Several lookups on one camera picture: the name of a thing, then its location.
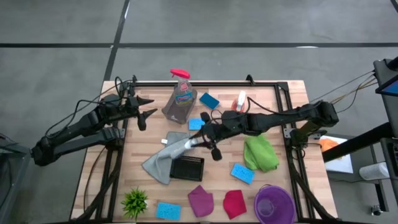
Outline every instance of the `pink cloth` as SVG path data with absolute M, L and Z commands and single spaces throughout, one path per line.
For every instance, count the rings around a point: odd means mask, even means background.
M 204 217 L 213 212 L 213 194 L 208 194 L 201 185 L 188 194 L 188 199 L 196 217 Z
M 242 190 L 230 190 L 227 192 L 223 205 L 230 220 L 247 212 Z

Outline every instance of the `green plant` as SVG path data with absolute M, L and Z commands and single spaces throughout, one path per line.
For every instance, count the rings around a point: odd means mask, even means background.
M 145 194 L 145 191 L 137 189 L 131 189 L 129 193 L 125 194 L 125 200 L 121 203 L 124 205 L 123 211 L 125 217 L 135 218 L 137 221 L 138 214 L 144 213 L 144 210 L 147 209 L 147 204 L 145 200 L 147 200 L 148 196 Z

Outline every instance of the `gray floor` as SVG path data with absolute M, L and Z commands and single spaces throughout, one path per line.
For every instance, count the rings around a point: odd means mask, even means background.
M 0 43 L 113 42 L 123 0 L 0 1 Z M 398 13 L 389 0 L 133 0 L 121 42 L 397 42 Z M 1 132 L 28 146 L 101 89 L 110 49 L 0 49 Z M 169 80 L 170 68 L 195 80 L 305 80 L 310 99 L 373 69 L 397 48 L 119 49 L 112 72 Z M 354 88 L 347 86 L 331 100 Z M 345 108 L 346 100 L 337 104 Z M 387 120 L 374 88 L 358 93 L 331 133 L 357 135 Z M 29 166 L 12 223 L 68 219 L 84 152 L 47 167 Z M 392 223 L 398 208 L 371 217 L 368 184 L 331 182 L 339 217 Z

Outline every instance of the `gray cloth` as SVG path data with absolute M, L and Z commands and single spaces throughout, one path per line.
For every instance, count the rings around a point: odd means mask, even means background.
M 160 183 L 169 184 L 172 159 L 167 155 L 182 147 L 189 137 L 189 133 L 168 132 L 166 147 L 143 162 L 142 168 Z

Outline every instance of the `wooden table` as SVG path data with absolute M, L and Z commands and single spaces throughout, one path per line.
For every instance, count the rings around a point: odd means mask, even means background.
M 301 80 L 287 82 L 289 84 L 290 97 L 293 107 L 308 103 L 304 82 Z M 106 90 L 113 85 L 114 82 L 104 82 L 103 90 Z M 220 101 L 220 106 L 218 109 L 221 111 L 230 109 L 233 100 L 239 95 L 241 90 L 246 91 L 247 96 L 250 96 L 263 106 L 277 111 L 275 90 L 273 88 L 251 86 L 207 88 L 195 87 L 195 89 L 198 91 L 199 97 L 207 92 L 211 96 L 214 96 L 216 99 L 218 99 Z M 160 110 L 166 105 L 166 102 L 169 100 L 169 97 L 172 94 L 171 87 L 136 88 L 136 93 L 140 97 L 155 100 L 151 104 L 140 107 L 141 111 L 153 108 L 158 108 L 159 110 L 147 120 L 146 131 L 138 130 L 135 118 L 130 119 L 128 122 L 126 143 L 124 146 L 123 161 L 121 165 L 121 175 L 118 185 L 118 197 L 116 199 L 116 206 L 114 208 L 114 222 L 132 221 L 123 217 L 123 206 L 120 204 L 120 202 L 124 200 L 124 193 L 130 191 L 131 188 L 136 187 L 146 191 L 149 204 L 149 208 L 146 210 L 145 214 L 139 215 L 139 222 L 167 222 L 167 220 L 155 218 L 155 211 L 158 202 L 168 202 L 181 205 L 181 222 L 258 222 L 253 209 L 254 197 L 264 184 L 278 185 L 291 194 L 292 188 L 290 184 L 290 175 L 287 168 L 282 129 L 280 127 L 271 128 L 268 132 L 263 134 L 273 145 L 279 158 L 280 165 L 276 170 L 267 173 L 256 171 L 254 181 L 251 185 L 245 184 L 244 182 L 230 175 L 234 163 L 238 162 L 240 164 L 244 164 L 243 142 L 245 136 L 243 135 L 224 140 L 219 144 L 219 148 L 223 154 L 223 159 L 220 161 L 214 161 L 211 158 L 211 154 L 208 149 L 195 149 L 194 153 L 196 156 L 205 158 L 205 168 L 202 182 L 172 179 L 169 185 L 158 183 L 158 181 L 154 180 L 146 171 L 142 169 L 142 162 L 164 148 L 164 145 L 160 142 L 160 140 L 165 138 L 169 131 L 186 133 L 188 132 L 188 124 L 180 125 L 169 121 L 164 118 L 164 115 Z M 268 113 L 253 104 L 251 105 L 251 108 L 251 113 Z M 200 113 L 203 111 L 210 112 L 206 106 L 197 101 L 190 117 L 199 118 Z M 101 149 L 102 146 L 95 146 L 87 150 L 71 218 L 76 218 L 83 213 L 83 194 L 87 183 L 87 178 L 91 166 L 93 165 L 94 160 L 97 158 Z M 102 153 L 99 163 L 94 168 L 93 176 L 88 187 L 88 196 L 86 201 L 87 204 L 90 204 L 100 189 L 105 157 L 106 153 Z M 306 156 L 304 161 L 311 191 L 315 194 L 316 198 L 326 208 L 326 210 L 331 215 L 337 217 L 335 203 L 331 194 L 328 177 L 319 146 L 314 144 L 309 145 L 309 147 L 306 148 Z M 207 192 L 213 193 L 215 203 L 213 213 L 203 218 L 196 218 L 194 216 L 187 197 L 188 193 L 199 184 L 201 184 Z M 241 189 L 243 191 L 248 212 L 229 220 L 223 208 L 223 199 L 227 191 L 236 189 Z M 109 200 L 109 194 L 105 198 L 103 210 L 104 217 L 106 216 L 106 211 L 108 209 L 107 200 Z M 302 207 L 305 211 L 304 216 L 307 217 L 305 198 L 301 190 L 300 200 L 302 201 Z

